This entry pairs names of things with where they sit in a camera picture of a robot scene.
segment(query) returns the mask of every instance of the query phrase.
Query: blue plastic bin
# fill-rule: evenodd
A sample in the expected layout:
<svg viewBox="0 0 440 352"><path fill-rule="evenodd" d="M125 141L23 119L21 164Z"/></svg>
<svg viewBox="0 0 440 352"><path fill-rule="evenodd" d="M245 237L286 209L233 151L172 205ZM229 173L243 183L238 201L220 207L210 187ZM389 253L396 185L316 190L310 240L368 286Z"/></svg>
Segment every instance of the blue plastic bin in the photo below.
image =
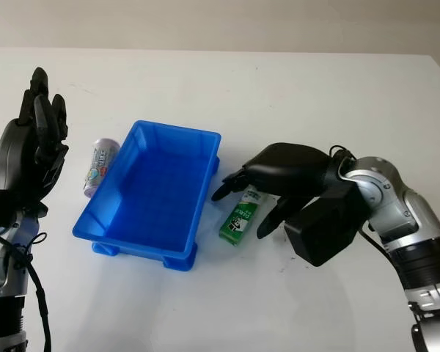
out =
<svg viewBox="0 0 440 352"><path fill-rule="evenodd" d="M73 234L93 251L119 252L192 268L194 242L220 135L161 123L136 122Z"/></svg>

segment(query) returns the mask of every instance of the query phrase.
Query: white table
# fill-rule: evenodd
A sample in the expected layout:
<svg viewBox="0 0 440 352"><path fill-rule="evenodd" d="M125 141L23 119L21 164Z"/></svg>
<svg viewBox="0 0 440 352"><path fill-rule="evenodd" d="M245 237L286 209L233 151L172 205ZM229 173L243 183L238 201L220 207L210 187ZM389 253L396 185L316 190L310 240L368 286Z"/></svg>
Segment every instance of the white table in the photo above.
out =
<svg viewBox="0 0 440 352"><path fill-rule="evenodd" d="M218 238L232 197L206 203L197 261L182 273L94 254L71 230L87 203L92 142L122 142L135 120L222 135L209 196L272 142L340 143L388 158L440 218L440 69L430 57L0 49L0 135L38 65L65 97L69 125L65 167L44 201L49 237L33 249L54 351L413 350L399 280L358 236L320 268L293 253L283 230L258 241L258 221L235 248ZM31 283L24 313L29 350L41 351Z"/></svg>

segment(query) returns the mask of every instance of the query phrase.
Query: wire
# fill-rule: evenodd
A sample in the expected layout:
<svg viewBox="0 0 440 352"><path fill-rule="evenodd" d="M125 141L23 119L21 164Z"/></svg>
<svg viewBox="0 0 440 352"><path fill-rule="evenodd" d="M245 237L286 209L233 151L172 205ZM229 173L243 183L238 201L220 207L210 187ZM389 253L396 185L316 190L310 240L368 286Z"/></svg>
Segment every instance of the wire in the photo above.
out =
<svg viewBox="0 0 440 352"><path fill-rule="evenodd" d="M357 158L355 157L355 155L352 154L352 153L350 152L349 149L347 149L346 147L343 147L343 146L340 145L340 144L335 144L335 145L333 145L332 147L329 148L329 156L332 157L332 151L333 151L334 149L336 149L336 148L343 149L343 150L347 150L347 151L351 154L351 157L354 158L355 160L357 160Z"/></svg>
<svg viewBox="0 0 440 352"><path fill-rule="evenodd" d="M41 232L38 233L37 235L35 235L30 242L28 243L28 245L25 247L25 251L24 254L28 254L29 252L29 248L33 245L33 244L39 244L42 243L46 240L47 238L47 233L46 232Z"/></svg>
<svg viewBox="0 0 440 352"><path fill-rule="evenodd" d="M377 251L379 251L380 253L382 253L382 255L391 263L391 265L393 265L393 262L391 261L391 258L389 257L389 255L384 251L383 248L381 248L381 246L376 243L373 238L371 238L369 235L367 235L365 233L365 231L363 230L363 226L359 228L359 234L366 239L372 246L374 246L376 248Z"/></svg>
<svg viewBox="0 0 440 352"><path fill-rule="evenodd" d="M34 237L28 246L30 246L32 242L34 242L35 239L38 238L40 235L42 234L39 234L36 237ZM17 260L20 263L23 263L28 269L29 276L31 277L34 285L36 286L37 304L39 306L39 313L43 321L44 339L45 339L44 352L51 352L51 330L49 328L48 310L47 310L47 304L45 302L44 289L43 286L41 285L41 281L39 280L39 276L37 275L34 267L32 266L26 254L21 253L16 246L13 246L13 244L11 244L9 241L5 240L1 236L0 236L0 244L5 246L5 248L7 248L8 251L10 251L10 254L15 258L15 260Z"/></svg>

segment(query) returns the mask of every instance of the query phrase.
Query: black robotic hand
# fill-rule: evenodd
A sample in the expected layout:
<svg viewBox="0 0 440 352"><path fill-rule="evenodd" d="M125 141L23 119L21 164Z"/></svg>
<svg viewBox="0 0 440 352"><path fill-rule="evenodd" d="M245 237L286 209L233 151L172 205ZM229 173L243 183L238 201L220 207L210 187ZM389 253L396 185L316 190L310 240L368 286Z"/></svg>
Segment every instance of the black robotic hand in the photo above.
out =
<svg viewBox="0 0 440 352"><path fill-rule="evenodd" d="M59 178L68 147L67 112L61 95L48 99L48 78L38 67L24 92L18 119L11 120L0 139L0 223L17 208L47 208L40 201Z"/></svg>
<svg viewBox="0 0 440 352"><path fill-rule="evenodd" d="M338 173L353 160L343 148L328 155L305 145L272 144L227 176L212 200L248 185L280 196L258 227L257 237L264 238L285 221L295 252L319 266L352 242L369 214L356 184Z"/></svg>

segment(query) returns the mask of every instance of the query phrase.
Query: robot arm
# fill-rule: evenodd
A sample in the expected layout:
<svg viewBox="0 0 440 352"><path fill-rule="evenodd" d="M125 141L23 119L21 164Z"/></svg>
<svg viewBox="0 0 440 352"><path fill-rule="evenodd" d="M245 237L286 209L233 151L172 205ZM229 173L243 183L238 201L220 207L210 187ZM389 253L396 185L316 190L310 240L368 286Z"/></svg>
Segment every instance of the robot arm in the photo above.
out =
<svg viewBox="0 0 440 352"><path fill-rule="evenodd" d="M54 187L68 147L65 102L48 100L48 79L37 68L24 92L18 119L10 121L0 139L0 352L25 351L21 310L28 276L36 285L45 333L44 351L51 350L44 290L30 253L47 214L41 202Z"/></svg>
<svg viewBox="0 0 440 352"><path fill-rule="evenodd" d="M258 227L257 237L285 221L296 254L315 266L348 246L368 220L416 318L416 350L440 351L440 221L391 163L374 157L357 160L345 149L327 155L306 146L273 144L227 177L213 200L248 184L282 197Z"/></svg>

